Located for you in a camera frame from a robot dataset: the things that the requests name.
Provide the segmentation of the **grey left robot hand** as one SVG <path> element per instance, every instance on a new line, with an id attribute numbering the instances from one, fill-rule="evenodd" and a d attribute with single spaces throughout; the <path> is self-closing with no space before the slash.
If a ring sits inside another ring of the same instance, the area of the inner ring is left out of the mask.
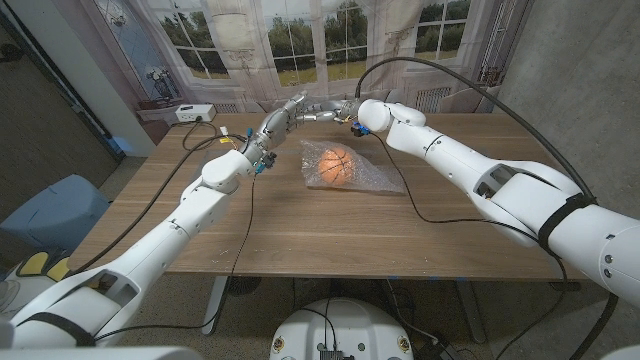
<path id="1" fill-rule="evenodd" d="M 302 111 L 307 91 L 289 99 L 282 107 L 269 113 L 257 130 L 248 137 L 240 152 L 251 162 L 257 163 L 270 151 L 281 145 L 288 132 L 296 126 L 295 117 Z"/>

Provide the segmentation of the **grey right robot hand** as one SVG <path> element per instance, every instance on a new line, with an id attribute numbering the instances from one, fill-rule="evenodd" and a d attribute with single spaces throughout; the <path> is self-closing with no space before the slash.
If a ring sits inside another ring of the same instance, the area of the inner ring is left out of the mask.
<path id="1" fill-rule="evenodd" d="M 299 122 L 345 122 L 355 117 L 361 106 L 359 100 L 327 100 L 307 106 L 295 119 Z"/>

